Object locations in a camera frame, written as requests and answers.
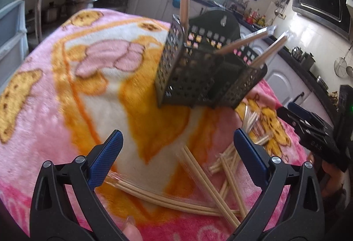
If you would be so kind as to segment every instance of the cartoon print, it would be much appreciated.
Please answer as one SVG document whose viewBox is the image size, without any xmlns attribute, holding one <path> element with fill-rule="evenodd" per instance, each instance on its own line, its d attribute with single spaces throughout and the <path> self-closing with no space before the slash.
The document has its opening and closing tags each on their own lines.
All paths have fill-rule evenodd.
<svg viewBox="0 0 353 241">
<path fill-rule="evenodd" d="M 160 32 L 162 29 L 155 24 L 151 23 L 139 23 L 138 26 L 146 31 L 150 32 Z"/>
<path fill-rule="evenodd" d="M 0 96 L 0 140 L 6 143 L 15 129 L 16 118 L 21 111 L 32 86 L 42 77 L 41 70 L 19 72 L 14 75 Z"/>
<path fill-rule="evenodd" d="M 94 22 L 103 17 L 103 13 L 93 10 L 82 10 L 74 14 L 69 20 L 67 20 L 62 27 L 66 29 L 69 25 L 77 27 L 91 26 Z"/>
<path fill-rule="evenodd" d="M 260 108 L 257 104 L 259 96 L 256 95 L 254 99 L 248 99 L 248 106 L 251 111 L 260 113 L 259 122 L 254 127 L 252 132 L 249 134 L 253 141 L 256 141 L 259 137 L 269 133 L 272 138 L 265 145 L 265 149 L 270 156 L 279 156 L 287 160 L 287 156 L 284 156 L 281 151 L 281 146 L 291 146 L 291 140 L 285 133 L 285 130 L 278 120 L 277 113 L 274 109 L 269 107 Z M 240 118 L 244 119 L 245 103 L 242 102 L 237 108 L 236 112 Z"/>
<path fill-rule="evenodd" d="M 125 40 L 104 40 L 89 46 L 86 57 L 79 63 L 75 74 L 83 79 L 96 74 L 98 69 L 117 68 L 134 72 L 142 62 L 144 47 Z"/>
</svg>

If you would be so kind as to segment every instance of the dark green basket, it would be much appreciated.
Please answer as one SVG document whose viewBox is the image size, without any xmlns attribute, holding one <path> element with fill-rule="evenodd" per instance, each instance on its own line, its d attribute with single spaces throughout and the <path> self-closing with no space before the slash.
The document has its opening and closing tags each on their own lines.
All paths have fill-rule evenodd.
<svg viewBox="0 0 353 241">
<path fill-rule="evenodd" d="M 215 49 L 240 38 L 239 23 L 229 12 L 211 10 L 190 19 L 188 35 L 173 16 L 155 79 L 158 106 L 236 108 L 267 73 L 249 66 L 258 56 L 250 47 L 227 55 Z"/>
</svg>

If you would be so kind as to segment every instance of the pink blanket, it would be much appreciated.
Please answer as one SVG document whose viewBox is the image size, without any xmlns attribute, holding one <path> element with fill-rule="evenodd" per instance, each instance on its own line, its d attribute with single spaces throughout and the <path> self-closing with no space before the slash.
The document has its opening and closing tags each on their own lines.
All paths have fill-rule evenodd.
<svg viewBox="0 0 353 241">
<path fill-rule="evenodd" d="M 112 170 L 160 194 L 214 204 L 179 164 L 187 144 L 205 169 L 232 142 L 245 104 L 261 114 L 250 137 L 264 133 L 270 155 L 301 165 L 305 154 L 293 129 L 278 120 L 280 106 L 265 81 L 239 105 L 209 109 L 156 104 L 154 77 L 169 25 L 104 9 L 81 11 L 26 58 L 0 97 L 0 198 L 29 234 L 34 185 L 45 160 L 69 163 L 87 155 L 114 129 L 124 147 Z M 260 194 L 241 163 L 235 172 L 249 210 Z M 211 181 L 220 188 L 223 173 Z M 103 184 L 96 193 L 120 226 L 128 215 L 144 240 L 225 240 L 232 229 L 221 217 L 198 216 L 151 205 Z M 274 226 L 287 191 L 268 228 Z M 237 204 L 229 193 L 226 201 Z M 83 226 L 88 226 L 74 203 Z"/>
</svg>

